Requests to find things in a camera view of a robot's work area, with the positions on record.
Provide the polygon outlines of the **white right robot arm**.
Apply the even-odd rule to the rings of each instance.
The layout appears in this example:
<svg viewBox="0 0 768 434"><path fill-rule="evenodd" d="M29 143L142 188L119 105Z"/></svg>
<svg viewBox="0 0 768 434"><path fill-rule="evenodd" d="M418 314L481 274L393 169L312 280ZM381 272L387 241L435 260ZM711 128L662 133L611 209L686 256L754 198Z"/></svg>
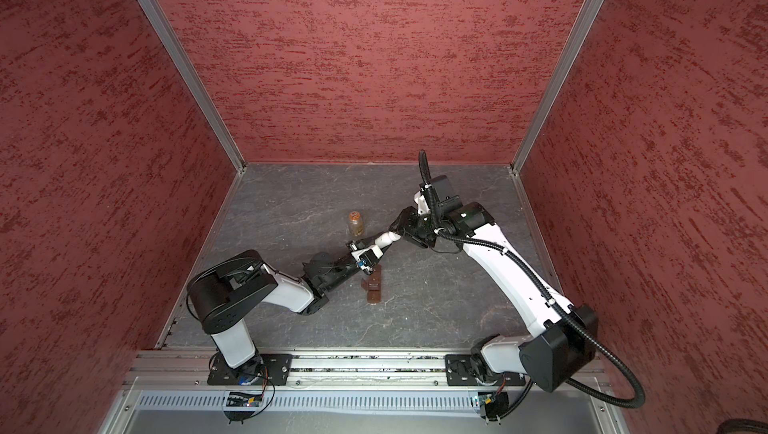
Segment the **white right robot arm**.
<svg viewBox="0 0 768 434"><path fill-rule="evenodd" d="M445 233L462 239L460 249L498 285L528 331L523 337L498 335L481 342L477 355L485 369L526 374L552 392L594 359L594 344L565 319L596 337L597 314L587 305L575 307L538 274L529 276L530 264L484 207L476 202L460 207L443 218L442 226Z"/></svg>

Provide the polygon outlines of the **small white pill bottle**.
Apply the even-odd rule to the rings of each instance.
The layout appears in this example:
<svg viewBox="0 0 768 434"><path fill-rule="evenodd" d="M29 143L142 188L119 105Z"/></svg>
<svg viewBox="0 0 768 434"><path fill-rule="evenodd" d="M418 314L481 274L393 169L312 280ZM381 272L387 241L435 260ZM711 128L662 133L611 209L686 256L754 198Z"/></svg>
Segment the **small white pill bottle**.
<svg viewBox="0 0 768 434"><path fill-rule="evenodd" d="M396 232L387 231L382 234L380 234L375 239L375 245L379 249L385 249L389 246L391 246L393 243L399 241L402 238L400 234L397 234Z"/></svg>

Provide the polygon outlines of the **clear pill bottle gold lid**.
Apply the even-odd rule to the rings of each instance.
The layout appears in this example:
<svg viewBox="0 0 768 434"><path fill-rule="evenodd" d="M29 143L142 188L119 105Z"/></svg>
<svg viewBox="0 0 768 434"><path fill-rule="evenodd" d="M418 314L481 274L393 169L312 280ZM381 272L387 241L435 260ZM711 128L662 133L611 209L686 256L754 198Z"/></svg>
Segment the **clear pill bottle gold lid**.
<svg viewBox="0 0 768 434"><path fill-rule="evenodd" d="M362 214L352 211L347 218L348 230L353 237L361 237L365 232L365 224Z"/></svg>

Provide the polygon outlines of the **red weekly pill organizer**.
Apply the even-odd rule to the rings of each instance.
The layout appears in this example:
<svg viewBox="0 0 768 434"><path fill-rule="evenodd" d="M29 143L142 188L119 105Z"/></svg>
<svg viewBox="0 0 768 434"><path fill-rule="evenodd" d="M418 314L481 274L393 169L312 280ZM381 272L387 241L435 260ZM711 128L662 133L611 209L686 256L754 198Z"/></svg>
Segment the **red weekly pill organizer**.
<svg viewBox="0 0 768 434"><path fill-rule="evenodd" d="M368 304L378 304L382 299L382 267L376 265L371 274L361 279L361 287L366 293Z"/></svg>

